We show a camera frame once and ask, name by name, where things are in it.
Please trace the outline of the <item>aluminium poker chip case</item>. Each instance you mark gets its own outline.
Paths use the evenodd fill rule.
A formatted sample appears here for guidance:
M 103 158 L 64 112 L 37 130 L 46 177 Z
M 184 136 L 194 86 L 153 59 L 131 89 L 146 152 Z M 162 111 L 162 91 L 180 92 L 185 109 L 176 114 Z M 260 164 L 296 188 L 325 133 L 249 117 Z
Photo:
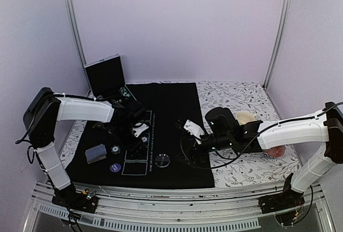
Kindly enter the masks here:
M 121 87 L 126 87 L 119 54 L 86 64 L 85 71 L 92 93 L 97 100 L 106 101 L 124 98 L 119 92 Z

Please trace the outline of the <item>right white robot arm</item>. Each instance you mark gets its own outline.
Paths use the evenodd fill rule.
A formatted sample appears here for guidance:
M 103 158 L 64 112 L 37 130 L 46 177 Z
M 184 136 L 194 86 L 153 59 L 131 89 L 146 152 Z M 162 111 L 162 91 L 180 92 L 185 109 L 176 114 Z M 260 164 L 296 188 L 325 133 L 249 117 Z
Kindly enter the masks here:
M 212 133 L 206 133 L 189 119 L 181 122 L 185 138 L 192 140 L 190 149 L 208 153 L 232 149 L 236 161 L 242 154 L 266 151 L 278 146 L 320 142 L 317 152 L 298 171 L 290 174 L 277 197 L 281 208 L 289 208 L 307 188 L 332 167 L 342 163 L 342 103 L 327 102 L 324 109 L 312 114 L 279 121 L 238 123 L 228 108 L 216 107 L 207 113 Z

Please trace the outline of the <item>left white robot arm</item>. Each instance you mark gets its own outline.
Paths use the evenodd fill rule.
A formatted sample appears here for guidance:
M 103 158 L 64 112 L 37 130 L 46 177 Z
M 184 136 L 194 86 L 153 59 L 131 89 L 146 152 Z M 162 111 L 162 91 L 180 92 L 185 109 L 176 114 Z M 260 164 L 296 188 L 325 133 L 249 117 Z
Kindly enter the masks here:
M 55 129 L 60 122 L 94 122 L 116 137 L 127 151 L 137 150 L 143 143 L 140 136 L 149 125 L 144 106 L 133 97 L 86 97 L 56 93 L 41 88 L 23 115 L 24 135 L 16 144 L 28 143 L 42 164 L 52 185 L 60 190 L 58 197 L 67 207 L 80 202 L 55 147 Z

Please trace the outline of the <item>green chip stack in case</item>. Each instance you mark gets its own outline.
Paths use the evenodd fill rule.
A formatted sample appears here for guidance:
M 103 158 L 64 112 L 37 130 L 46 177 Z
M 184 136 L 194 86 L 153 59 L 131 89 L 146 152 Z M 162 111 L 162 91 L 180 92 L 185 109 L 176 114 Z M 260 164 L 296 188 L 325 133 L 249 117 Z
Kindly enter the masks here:
M 131 98 L 131 93 L 129 92 L 129 90 L 126 87 L 121 87 L 120 90 L 120 95 L 125 97 L 125 98 Z

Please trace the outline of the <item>cream white cup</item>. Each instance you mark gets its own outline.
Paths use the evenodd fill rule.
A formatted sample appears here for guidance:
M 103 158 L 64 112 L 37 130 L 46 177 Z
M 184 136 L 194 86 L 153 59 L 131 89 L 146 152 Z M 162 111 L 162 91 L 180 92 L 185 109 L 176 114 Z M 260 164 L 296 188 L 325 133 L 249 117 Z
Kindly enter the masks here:
M 238 121 L 239 125 L 245 125 L 249 122 L 255 121 L 255 116 L 248 112 L 248 111 L 238 111 L 235 115 L 236 120 Z

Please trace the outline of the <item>red black triangle piece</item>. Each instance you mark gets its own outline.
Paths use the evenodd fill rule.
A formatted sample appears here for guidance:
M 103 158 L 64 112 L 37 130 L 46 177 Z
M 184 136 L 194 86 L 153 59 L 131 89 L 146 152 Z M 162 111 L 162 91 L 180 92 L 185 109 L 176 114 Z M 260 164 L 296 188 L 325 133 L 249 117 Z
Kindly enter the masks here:
M 92 126 L 93 129 L 104 129 L 105 126 L 103 123 L 96 123 Z

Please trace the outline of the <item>floral white tablecloth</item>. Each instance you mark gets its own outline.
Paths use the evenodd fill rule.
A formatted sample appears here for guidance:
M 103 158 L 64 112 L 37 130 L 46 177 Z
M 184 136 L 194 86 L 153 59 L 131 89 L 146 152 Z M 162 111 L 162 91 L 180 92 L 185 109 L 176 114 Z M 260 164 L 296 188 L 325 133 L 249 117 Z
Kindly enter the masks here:
M 258 83 L 202 81 L 127 85 L 146 109 L 141 147 L 127 151 L 117 133 L 80 121 L 61 152 L 74 183 L 142 189 L 204 189 L 284 181 L 300 168 L 292 146 L 268 156 L 254 132 L 235 115 L 249 111 L 257 124 L 277 115 Z

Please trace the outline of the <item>blue playing card deck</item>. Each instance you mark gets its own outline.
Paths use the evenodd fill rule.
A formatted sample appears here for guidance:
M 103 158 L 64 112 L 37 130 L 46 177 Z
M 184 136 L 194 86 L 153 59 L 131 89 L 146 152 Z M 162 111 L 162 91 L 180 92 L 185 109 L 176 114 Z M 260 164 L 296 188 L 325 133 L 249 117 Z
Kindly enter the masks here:
M 85 157 L 88 164 L 105 159 L 106 155 L 107 151 L 104 144 L 94 146 L 85 151 Z

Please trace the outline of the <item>red patterned bowl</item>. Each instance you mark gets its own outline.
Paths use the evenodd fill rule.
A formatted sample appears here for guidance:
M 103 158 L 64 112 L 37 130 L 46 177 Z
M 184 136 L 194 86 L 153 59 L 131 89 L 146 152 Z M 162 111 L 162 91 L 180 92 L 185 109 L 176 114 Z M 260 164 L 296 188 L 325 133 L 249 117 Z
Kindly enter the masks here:
M 264 153 L 271 158 L 280 158 L 285 154 L 285 151 L 285 146 L 278 146 L 264 150 Z

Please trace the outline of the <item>purple small blind button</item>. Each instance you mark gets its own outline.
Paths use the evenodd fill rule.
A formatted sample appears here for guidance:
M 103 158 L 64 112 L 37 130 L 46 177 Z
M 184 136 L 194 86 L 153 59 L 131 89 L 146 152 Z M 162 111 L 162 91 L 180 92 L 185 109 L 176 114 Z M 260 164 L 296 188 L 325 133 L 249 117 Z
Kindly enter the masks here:
M 110 166 L 110 171 L 112 173 L 118 173 L 119 171 L 121 171 L 121 169 L 122 169 L 122 166 L 119 163 L 113 163 Z

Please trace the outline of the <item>black poker mat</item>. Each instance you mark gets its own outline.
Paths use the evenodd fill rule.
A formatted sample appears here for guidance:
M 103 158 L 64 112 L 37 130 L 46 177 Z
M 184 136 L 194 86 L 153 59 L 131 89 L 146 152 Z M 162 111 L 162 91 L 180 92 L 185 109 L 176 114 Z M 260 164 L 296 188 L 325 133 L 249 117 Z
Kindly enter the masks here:
M 203 189 L 214 187 L 207 154 L 192 155 L 200 167 L 187 164 L 182 149 L 187 151 L 191 140 L 182 139 L 185 132 L 177 128 L 179 119 L 191 120 L 202 125 L 202 113 L 195 83 L 129 85 L 132 95 L 146 108 L 145 121 L 149 128 L 140 136 L 141 148 L 132 152 L 123 148 L 103 129 L 93 129 L 94 122 L 87 122 L 72 161 L 66 172 L 73 182 L 100 186 L 122 186 L 144 189 Z M 142 141 L 148 136 L 147 143 Z M 105 159 L 88 164 L 85 151 L 104 144 Z M 121 148 L 113 154 L 113 146 Z M 158 154 L 167 154 L 170 164 L 156 166 Z M 121 171 L 112 173 L 110 166 L 119 163 Z

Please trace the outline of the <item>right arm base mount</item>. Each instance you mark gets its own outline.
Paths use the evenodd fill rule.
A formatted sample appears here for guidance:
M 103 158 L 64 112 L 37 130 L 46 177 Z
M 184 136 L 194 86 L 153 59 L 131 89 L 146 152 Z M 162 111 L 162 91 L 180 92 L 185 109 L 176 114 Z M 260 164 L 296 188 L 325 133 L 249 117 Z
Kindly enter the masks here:
M 288 208 L 300 207 L 305 203 L 303 193 L 296 192 L 292 189 L 291 180 L 293 177 L 291 173 L 285 180 L 284 187 L 280 193 L 268 194 L 258 198 L 258 206 L 263 214 L 282 211 Z M 294 225 L 300 211 L 293 210 L 289 213 L 277 214 L 275 219 L 278 224 L 288 227 Z

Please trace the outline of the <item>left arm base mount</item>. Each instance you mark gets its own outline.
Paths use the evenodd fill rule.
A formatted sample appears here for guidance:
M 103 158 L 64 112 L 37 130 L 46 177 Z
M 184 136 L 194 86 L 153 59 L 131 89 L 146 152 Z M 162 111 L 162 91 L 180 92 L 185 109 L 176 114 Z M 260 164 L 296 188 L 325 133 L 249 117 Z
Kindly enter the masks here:
M 94 214 L 98 201 L 99 198 L 94 190 L 84 189 L 82 192 L 77 192 L 74 184 L 71 184 L 65 189 L 55 189 L 51 202 L 67 209 Z

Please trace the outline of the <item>aluminium frame post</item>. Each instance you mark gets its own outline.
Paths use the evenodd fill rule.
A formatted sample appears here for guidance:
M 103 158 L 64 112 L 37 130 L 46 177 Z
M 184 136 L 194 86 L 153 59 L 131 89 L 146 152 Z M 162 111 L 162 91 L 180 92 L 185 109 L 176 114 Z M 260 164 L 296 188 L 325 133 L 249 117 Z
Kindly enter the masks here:
M 275 67 L 277 64 L 291 1 L 292 0 L 282 0 L 281 14 L 280 14 L 279 23 L 278 23 L 278 29 L 277 29 L 269 65 L 267 67 L 266 76 L 263 82 L 263 88 L 266 91 L 268 90 L 271 84 L 272 76 L 274 74 Z
M 66 5 L 69 22 L 71 26 L 71 31 L 72 31 L 72 35 L 73 35 L 74 42 L 76 45 L 78 57 L 81 62 L 81 66 L 84 67 L 86 65 L 86 60 L 85 60 L 84 50 L 83 50 L 83 46 L 82 46 L 82 42 L 81 42 L 81 38 L 79 34 L 73 0 L 65 0 L 65 5 Z

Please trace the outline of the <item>right aluminium frame post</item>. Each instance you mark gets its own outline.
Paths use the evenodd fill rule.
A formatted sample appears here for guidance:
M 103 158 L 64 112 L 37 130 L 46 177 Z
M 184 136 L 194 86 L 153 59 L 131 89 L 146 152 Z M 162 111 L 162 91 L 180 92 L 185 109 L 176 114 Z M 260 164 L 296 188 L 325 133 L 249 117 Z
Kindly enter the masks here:
M 274 74 L 275 67 L 277 64 L 291 1 L 292 0 L 282 0 L 281 14 L 280 14 L 279 23 L 278 23 L 278 29 L 277 29 L 269 65 L 267 67 L 266 76 L 263 82 L 263 88 L 266 91 L 268 90 L 271 84 L 272 76 Z

